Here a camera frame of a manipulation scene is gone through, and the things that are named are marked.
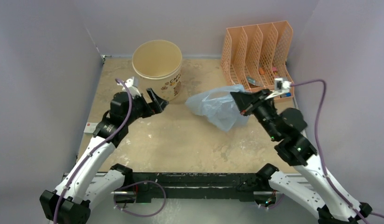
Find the white red small box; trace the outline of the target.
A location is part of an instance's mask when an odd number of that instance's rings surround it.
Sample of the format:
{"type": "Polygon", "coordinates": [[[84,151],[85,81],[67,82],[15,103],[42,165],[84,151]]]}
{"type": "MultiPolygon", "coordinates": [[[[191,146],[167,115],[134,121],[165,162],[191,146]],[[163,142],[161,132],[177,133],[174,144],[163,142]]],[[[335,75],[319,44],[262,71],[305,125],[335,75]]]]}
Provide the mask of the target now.
{"type": "Polygon", "coordinates": [[[87,122],[84,128],[85,134],[93,134],[98,123],[87,122]]]}

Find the beige paper trash bin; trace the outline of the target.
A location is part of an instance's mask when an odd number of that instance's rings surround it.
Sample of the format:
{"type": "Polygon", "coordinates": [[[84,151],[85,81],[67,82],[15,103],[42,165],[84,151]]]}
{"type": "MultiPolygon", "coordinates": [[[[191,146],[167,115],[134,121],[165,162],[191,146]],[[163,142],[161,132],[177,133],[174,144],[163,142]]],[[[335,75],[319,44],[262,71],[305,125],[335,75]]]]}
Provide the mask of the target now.
{"type": "Polygon", "coordinates": [[[142,83],[161,98],[171,101],[181,92],[180,48],[166,40],[152,40],[140,45],[132,55],[132,66],[142,83]]]}

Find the orange file organizer rack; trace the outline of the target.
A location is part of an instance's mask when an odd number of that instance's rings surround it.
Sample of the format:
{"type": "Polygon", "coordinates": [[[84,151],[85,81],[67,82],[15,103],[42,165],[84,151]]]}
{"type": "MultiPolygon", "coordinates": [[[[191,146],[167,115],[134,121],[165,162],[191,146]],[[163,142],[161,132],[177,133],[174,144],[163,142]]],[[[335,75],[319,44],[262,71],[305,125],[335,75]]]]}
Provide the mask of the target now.
{"type": "Polygon", "coordinates": [[[292,38],[293,29],[288,21],[227,28],[220,63],[227,84],[241,84],[245,90],[256,92],[273,90],[275,78],[293,82],[286,66],[292,38]],[[262,76],[259,67],[265,71],[262,76]],[[252,88],[246,76],[263,86],[252,88]]]}

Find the blue plastic trash bag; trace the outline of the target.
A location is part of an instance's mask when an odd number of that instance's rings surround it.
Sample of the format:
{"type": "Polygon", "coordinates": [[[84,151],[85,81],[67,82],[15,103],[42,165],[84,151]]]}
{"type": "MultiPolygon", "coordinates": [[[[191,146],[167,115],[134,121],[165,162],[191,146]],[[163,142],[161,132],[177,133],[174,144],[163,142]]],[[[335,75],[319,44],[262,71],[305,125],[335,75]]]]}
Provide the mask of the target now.
{"type": "Polygon", "coordinates": [[[228,132],[233,127],[245,126],[249,119],[240,114],[231,96],[239,91],[245,91],[241,84],[215,88],[189,97],[185,105],[193,114],[206,117],[208,122],[228,132]]]}

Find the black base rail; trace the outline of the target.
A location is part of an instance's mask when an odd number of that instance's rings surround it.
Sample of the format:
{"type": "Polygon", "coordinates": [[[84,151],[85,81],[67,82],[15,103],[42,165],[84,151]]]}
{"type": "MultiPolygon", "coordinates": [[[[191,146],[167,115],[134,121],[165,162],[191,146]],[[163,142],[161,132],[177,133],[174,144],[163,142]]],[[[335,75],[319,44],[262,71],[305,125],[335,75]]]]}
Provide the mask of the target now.
{"type": "Polygon", "coordinates": [[[137,203],[152,199],[233,199],[263,202],[258,192],[270,193],[271,176],[279,169],[267,163],[256,173],[152,173],[134,172],[121,164],[111,170],[125,174],[126,191],[136,191],[137,203]]]}

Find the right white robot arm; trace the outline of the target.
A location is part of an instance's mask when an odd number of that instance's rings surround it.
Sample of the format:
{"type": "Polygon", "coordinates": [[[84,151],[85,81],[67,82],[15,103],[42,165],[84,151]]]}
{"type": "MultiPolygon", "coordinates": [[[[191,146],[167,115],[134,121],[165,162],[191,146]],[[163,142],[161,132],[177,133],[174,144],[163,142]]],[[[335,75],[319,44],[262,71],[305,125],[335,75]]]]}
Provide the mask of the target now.
{"type": "Polygon", "coordinates": [[[314,145],[302,134],[307,127],[303,115],[296,108],[278,113],[270,90],[259,92],[231,92],[243,116],[254,115],[271,140],[278,156],[298,171],[310,184],[307,188],[292,180],[272,164],[262,167],[256,177],[257,186],[278,190],[314,215],[320,224],[356,224],[367,221],[372,212],[368,203],[353,198],[322,164],[322,157],[314,145]]]}

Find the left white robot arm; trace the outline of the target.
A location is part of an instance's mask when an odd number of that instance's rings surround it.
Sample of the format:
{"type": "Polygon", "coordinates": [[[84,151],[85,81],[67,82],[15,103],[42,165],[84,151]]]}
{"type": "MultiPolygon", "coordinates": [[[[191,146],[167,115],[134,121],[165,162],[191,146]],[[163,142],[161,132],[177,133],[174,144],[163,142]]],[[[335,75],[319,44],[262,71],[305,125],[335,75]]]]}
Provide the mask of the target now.
{"type": "Polygon", "coordinates": [[[80,160],[54,190],[41,194],[39,201],[48,220],[55,224],[85,224],[93,208],[110,192],[149,183],[149,180],[135,182],[133,170],[121,164],[113,165],[102,180],[93,182],[103,162],[128,134],[128,126],[137,119],[163,112],[168,105],[151,88],[147,93],[150,103],[139,91],[114,94],[110,109],[98,123],[80,160]]]}

